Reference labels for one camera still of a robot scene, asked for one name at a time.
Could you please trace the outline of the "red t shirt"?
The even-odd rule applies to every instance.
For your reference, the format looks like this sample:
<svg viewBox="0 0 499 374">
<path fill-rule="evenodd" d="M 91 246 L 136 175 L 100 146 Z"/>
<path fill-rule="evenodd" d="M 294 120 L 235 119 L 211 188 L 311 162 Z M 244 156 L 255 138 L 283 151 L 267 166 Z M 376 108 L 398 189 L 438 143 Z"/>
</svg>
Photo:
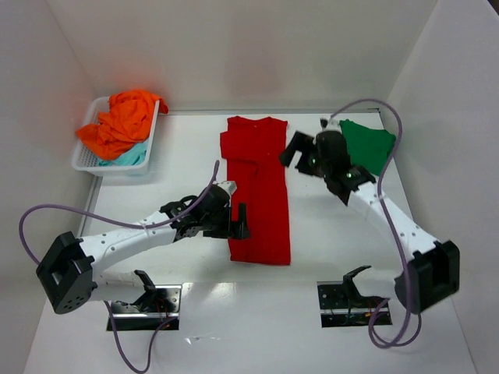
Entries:
<svg viewBox="0 0 499 374">
<path fill-rule="evenodd" d="M 271 266 L 291 263 L 288 190 L 278 157 L 285 149 L 288 123 L 266 117 L 227 120 L 220 134 L 227 179 L 237 190 L 232 203 L 246 205 L 250 238 L 228 241 L 230 260 Z"/>
</svg>

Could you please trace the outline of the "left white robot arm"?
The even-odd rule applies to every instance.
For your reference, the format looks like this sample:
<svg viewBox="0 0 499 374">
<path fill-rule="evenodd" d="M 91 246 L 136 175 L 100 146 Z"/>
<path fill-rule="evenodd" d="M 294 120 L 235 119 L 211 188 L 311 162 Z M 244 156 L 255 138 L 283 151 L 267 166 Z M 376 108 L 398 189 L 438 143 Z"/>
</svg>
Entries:
<svg viewBox="0 0 499 374">
<path fill-rule="evenodd" d="M 161 297 L 147 273 L 134 269 L 112 273 L 111 267 L 149 249 L 202 234 L 208 238 L 250 238 L 245 203 L 235 203 L 234 182 L 217 182 L 200 196 L 162 206 L 131 228 L 77 238 L 72 232 L 52 243 L 36 274 L 53 311 L 64 315 L 86 302 L 121 302 L 141 312 L 153 311 Z"/>
</svg>

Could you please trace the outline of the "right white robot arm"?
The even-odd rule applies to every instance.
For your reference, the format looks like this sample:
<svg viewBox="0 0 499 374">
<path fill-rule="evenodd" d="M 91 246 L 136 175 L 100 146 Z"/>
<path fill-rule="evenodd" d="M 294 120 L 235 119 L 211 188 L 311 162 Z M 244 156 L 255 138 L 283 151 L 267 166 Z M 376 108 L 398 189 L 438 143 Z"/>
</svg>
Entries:
<svg viewBox="0 0 499 374">
<path fill-rule="evenodd" d="M 460 251 L 452 241 L 440 242 L 407 216 L 364 167 L 351 162 L 345 137 L 334 130 L 315 136 L 295 132 L 279 156 L 289 167 L 295 153 L 296 170 L 322 178 L 327 189 L 375 227 L 388 244 L 404 256 L 402 272 L 390 274 L 360 266 L 343 277 L 349 300 L 396 298 L 417 315 L 459 289 Z"/>
</svg>

